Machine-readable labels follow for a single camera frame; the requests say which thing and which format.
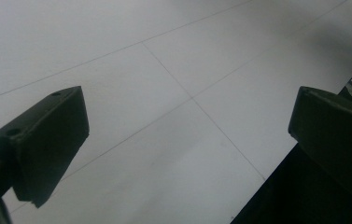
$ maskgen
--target white tiled floor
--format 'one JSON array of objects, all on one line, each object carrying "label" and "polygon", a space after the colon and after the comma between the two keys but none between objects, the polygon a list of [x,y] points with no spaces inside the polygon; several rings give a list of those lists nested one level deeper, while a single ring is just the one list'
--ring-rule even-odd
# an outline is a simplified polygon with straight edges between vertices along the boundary
[{"label": "white tiled floor", "polygon": [[352,76],[352,0],[0,1],[0,127],[80,85],[91,135],[14,223],[230,223]]}]

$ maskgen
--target floor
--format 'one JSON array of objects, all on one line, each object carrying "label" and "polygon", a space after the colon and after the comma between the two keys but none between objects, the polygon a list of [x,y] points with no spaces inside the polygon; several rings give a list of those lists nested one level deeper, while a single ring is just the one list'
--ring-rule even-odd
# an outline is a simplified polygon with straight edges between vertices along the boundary
[{"label": "floor", "polygon": [[14,223],[230,223],[352,77],[352,0],[0,0],[0,127],[82,86],[91,135]]}]

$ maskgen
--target screw hole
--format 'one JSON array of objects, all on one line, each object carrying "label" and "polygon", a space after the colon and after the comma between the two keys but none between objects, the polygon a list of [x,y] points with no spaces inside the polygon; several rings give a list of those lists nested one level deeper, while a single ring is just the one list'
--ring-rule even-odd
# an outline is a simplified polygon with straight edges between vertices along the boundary
[{"label": "screw hole", "polygon": [[20,132],[21,132],[20,129],[11,129],[11,130],[7,131],[7,136],[13,136],[13,135],[16,135]]}]

